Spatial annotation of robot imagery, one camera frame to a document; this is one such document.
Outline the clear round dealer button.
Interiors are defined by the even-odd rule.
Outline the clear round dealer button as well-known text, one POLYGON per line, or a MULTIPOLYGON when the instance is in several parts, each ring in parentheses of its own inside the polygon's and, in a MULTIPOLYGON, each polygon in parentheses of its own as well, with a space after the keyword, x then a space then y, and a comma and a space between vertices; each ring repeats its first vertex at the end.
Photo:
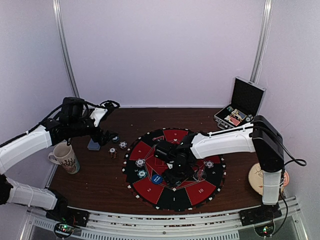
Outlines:
POLYGON ((204 169, 198 169, 195 174, 193 175, 193 178, 197 181, 197 182, 201 182, 206 180, 207 178, 207 173, 204 169))

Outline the blue cream chips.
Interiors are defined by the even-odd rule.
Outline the blue cream chips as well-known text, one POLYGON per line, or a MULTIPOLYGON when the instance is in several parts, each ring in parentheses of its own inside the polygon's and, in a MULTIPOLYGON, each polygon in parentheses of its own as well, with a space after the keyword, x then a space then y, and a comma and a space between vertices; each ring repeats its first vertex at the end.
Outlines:
POLYGON ((139 158, 138 160, 135 161, 135 165, 138 167, 138 168, 143 168, 146 164, 146 160, 143 159, 143 158, 139 158))

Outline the blue small blind button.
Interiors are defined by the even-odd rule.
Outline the blue small blind button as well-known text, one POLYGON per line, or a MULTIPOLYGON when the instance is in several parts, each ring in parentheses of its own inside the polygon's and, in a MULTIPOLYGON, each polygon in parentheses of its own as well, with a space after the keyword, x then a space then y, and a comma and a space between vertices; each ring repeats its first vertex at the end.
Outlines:
POLYGON ((159 174, 155 174, 151 177, 151 182, 155 185, 159 185, 163 182, 163 177, 159 174))

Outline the black triangular all-in marker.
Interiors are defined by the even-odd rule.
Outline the black triangular all-in marker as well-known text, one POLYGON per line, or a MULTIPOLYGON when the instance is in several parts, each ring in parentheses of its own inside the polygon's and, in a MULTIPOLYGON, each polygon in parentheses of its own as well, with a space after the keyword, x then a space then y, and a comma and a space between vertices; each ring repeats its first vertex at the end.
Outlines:
POLYGON ((152 140, 155 143, 159 143, 159 142, 163 141, 164 139, 165 139, 165 137, 162 135, 162 136, 154 137, 152 140))

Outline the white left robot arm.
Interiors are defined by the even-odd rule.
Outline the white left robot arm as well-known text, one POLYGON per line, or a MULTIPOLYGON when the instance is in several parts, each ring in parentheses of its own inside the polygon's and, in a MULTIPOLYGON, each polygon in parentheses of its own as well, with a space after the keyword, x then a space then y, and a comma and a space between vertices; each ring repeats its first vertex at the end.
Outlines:
POLYGON ((0 203, 41 208, 61 222, 72 218, 67 199, 55 190, 37 188, 6 177, 14 165, 41 150, 76 137, 90 136, 100 146, 106 145, 117 133, 104 131, 100 123, 120 104, 106 100, 93 104, 78 97, 65 97, 62 104, 52 110, 30 130, 0 145, 0 203))

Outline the green chips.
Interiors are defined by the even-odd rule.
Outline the green chips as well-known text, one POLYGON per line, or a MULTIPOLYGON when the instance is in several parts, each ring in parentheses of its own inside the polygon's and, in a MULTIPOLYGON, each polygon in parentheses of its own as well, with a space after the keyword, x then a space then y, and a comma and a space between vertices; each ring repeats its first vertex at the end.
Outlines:
POLYGON ((139 170, 137 172, 137 176, 140 178, 140 179, 144 179, 148 176, 148 173, 145 171, 145 170, 139 170))

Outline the green poker chip stack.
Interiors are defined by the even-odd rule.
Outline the green poker chip stack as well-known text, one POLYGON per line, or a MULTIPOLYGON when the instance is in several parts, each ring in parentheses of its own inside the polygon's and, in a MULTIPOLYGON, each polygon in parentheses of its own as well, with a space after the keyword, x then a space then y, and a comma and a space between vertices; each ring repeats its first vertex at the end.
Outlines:
POLYGON ((117 143, 119 140, 120 140, 120 138, 118 136, 115 136, 112 138, 113 143, 117 143))

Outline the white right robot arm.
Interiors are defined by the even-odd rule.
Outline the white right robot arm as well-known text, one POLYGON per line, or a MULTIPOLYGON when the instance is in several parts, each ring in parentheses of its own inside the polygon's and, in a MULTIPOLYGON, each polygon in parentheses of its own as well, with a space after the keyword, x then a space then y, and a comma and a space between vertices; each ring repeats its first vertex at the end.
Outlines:
POLYGON ((268 220, 275 212, 284 175, 283 138, 262 115, 242 126, 215 132, 193 132, 180 144, 161 140, 154 156, 172 167, 162 174, 169 187, 174 187, 194 174, 197 160, 231 153, 256 153, 263 172, 262 204, 256 210, 259 220, 268 220))

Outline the red black poker chip stack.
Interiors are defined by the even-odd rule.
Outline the red black poker chip stack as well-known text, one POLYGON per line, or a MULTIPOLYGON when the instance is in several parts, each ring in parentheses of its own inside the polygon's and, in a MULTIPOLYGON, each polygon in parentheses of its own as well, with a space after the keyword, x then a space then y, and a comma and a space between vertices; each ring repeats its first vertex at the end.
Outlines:
POLYGON ((109 152, 109 156, 110 156, 111 159, 116 159, 117 158, 118 151, 117 151, 116 148, 111 147, 108 152, 109 152))

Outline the blue cream poker chip stack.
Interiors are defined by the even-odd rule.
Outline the blue cream poker chip stack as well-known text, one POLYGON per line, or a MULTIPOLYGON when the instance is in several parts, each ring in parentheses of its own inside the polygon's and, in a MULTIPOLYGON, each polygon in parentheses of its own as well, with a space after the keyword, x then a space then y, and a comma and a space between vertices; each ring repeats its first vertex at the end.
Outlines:
POLYGON ((127 144, 126 141, 121 141, 118 146, 119 146, 120 149, 123 150, 123 149, 125 149, 127 147, 127 145, 128 144, 127 144))

